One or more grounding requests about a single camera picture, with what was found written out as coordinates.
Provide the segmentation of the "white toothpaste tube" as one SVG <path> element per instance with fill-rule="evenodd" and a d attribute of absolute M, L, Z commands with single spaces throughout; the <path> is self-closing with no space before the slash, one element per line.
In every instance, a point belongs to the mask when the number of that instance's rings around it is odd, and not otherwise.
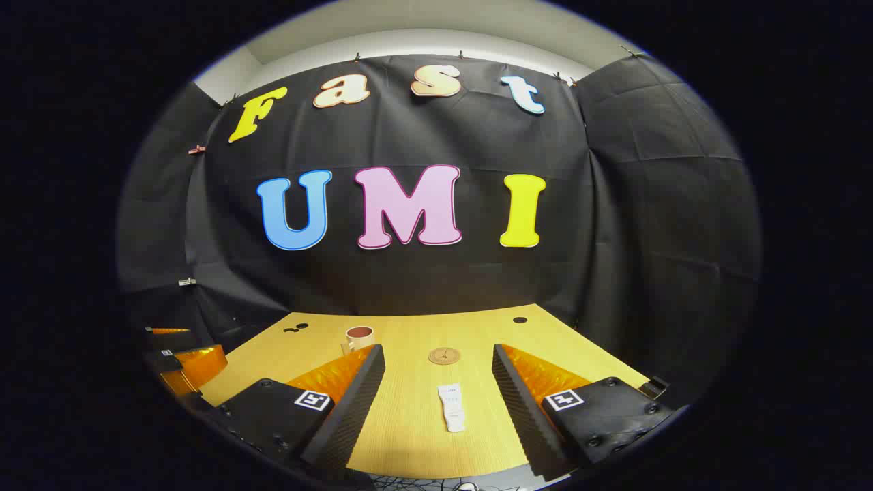
<path fill-rule="evenodd" d="M 440 385 L 437 387 L 439 399 L 443 407 L 443 416 L 449 432 L 464 432 L 467 428 L 467 418 L 462 407 L 462 390 L 458 383 Z"/>

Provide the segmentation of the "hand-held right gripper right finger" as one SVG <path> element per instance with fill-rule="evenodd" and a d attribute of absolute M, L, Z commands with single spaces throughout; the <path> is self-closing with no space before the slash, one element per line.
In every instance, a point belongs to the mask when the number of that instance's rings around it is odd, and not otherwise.
<path fill-rule="evenodd" d="M 529 466 L 546 479 L 614 465 L 676 413 L 617 376 L 589 381 L 505 343 L 492 373 Z"/>

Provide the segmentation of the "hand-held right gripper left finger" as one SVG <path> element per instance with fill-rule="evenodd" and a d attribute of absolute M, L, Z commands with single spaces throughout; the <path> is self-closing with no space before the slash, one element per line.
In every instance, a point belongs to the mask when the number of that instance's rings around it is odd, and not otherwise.
<path fill-rule="evenodd" d="M 374 344 L 287 383 L 262 378 L 218 405 L 199 399 L 198 416 L 275 466 L 345 478 L 384 373 Z"/>

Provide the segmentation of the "wooden desktop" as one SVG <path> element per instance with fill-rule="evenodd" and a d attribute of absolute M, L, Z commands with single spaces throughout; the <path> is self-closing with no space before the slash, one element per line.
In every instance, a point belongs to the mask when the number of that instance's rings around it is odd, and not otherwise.
<path fill-rule="evenodd" d="M 349 466 L 375 475 L 445 479 L 505 471 L 527 463 L 492 375 L 493 347 L 505 343 L 589 381 L 617 376 L 639 387 L 647 377 L 584 338 L 538 305 L 440 315 L 353 316 L 293 312 L 227 355 L 203 386 L 220 404 L 264 377 L 281 383 L 341 355 L 344 333 L 367 325 L 385 357 L 385 373 Z M 458 349 L 460 361 L 428 361 L 434 348 Z M 458 383 L 467 418 L 449 432 L 437 387 Z"/>

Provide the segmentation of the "beige cup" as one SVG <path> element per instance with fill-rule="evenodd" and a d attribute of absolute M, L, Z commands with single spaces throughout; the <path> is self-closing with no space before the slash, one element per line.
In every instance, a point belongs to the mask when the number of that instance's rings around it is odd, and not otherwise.
<path fill-rule="evenodd" d="M 343 355 L 350 355 L 376 343 L 374 330 L 367 325 L 350 327 L 344 333 L 344 338 L 344 342 L 341 343 Z"/>

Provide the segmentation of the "black backdrop cloth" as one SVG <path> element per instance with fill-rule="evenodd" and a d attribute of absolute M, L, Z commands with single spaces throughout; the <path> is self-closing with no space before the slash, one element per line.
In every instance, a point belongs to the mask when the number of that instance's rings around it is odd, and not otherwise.
<path fill-rule="evenodd" d="M 724 367 L 761 255 L 744 158 L 648 57 L 573 87 L 424 54 L 321 66 L 222 108 L 190 86 L 133 161 L 117 243 L 141 327 L 234 349 L 291 312 L 535 303 L 664 380 L 672 406 Z"/>

